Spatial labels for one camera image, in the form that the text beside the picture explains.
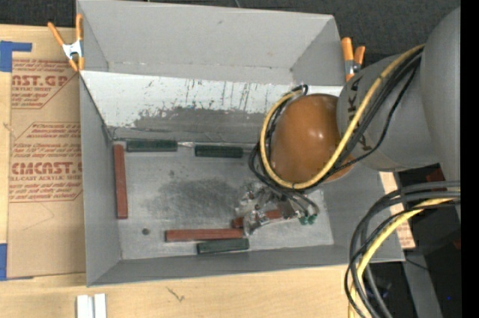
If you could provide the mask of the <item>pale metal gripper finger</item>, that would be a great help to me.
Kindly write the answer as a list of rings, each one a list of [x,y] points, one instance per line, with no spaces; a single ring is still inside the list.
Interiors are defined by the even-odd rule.
[[[242,219],[242,229],[246,236],[251,236],[258,228],[271,222],[264,212],[250,212]]]
[[[245,192],[245,194],[240,198],[239,203],[234,208],[236,215],[246,215],[250,212],[260,210],[262,206],[260,205],[260,199],[263,195],[262,189],[252,189]]]

